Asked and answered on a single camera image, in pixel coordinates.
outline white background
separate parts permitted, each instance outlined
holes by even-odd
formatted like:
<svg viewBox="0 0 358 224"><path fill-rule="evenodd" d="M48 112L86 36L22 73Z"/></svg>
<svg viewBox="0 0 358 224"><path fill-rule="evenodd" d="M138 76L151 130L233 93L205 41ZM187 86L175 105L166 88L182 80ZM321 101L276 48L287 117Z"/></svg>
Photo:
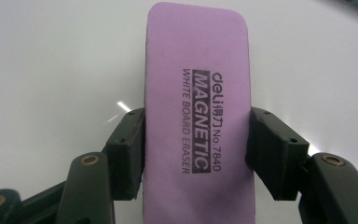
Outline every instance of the white background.
<svg viewBox="0 0 358 224"><path fill-rule="evenodd" d="M125 111L144 106L145 29L157 1L0 1L0 189L26 199L100 151ZM182 1L246 19L252 105L358 168L358 13L336 2ZM256 180L258 224L300 223ZM142 223L136 202L117 224Z"/></svg>

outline eraser pad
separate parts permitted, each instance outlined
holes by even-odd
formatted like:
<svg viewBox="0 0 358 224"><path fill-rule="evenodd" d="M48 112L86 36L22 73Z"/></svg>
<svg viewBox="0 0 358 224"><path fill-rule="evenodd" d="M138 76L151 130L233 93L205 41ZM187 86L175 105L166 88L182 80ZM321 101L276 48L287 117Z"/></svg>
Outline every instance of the eraser pad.
<svg viewBox="0 0 358 224"><path fill-rule="evenodd" d="M234 11L160 3L146 38L144 224L254 224L245 163L247 28Z"/></svg>

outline purple eraser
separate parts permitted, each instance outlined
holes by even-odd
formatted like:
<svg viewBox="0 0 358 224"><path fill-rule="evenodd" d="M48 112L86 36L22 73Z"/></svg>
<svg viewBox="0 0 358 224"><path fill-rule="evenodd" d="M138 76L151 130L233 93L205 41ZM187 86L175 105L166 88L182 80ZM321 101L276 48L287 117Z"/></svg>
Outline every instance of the purple eraser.
<svg viewBox="0 0 358 224"><path fill-rule="evenodd" d="M144 224L255 224L245 163L247 28L231 10L160 3L146 39Z"/></svg>

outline white table surface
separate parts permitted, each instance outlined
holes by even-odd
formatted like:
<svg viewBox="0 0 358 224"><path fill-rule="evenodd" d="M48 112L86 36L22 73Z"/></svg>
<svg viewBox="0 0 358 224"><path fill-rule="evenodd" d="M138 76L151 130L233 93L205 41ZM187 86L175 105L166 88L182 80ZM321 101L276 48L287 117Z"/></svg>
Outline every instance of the white table surface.
<svg viewBox="0 0 358 224"><path fill-rule="evenodd" d="M157 1L0 1L0 189L22 199L100 151L125 114L144 106L145 29ZM182 1L246 19L252 105L358 168L358 13L337 2ZM256 219L300 223L256 179ZM117 224L142 223L142 192L115 204Z"/></svg>

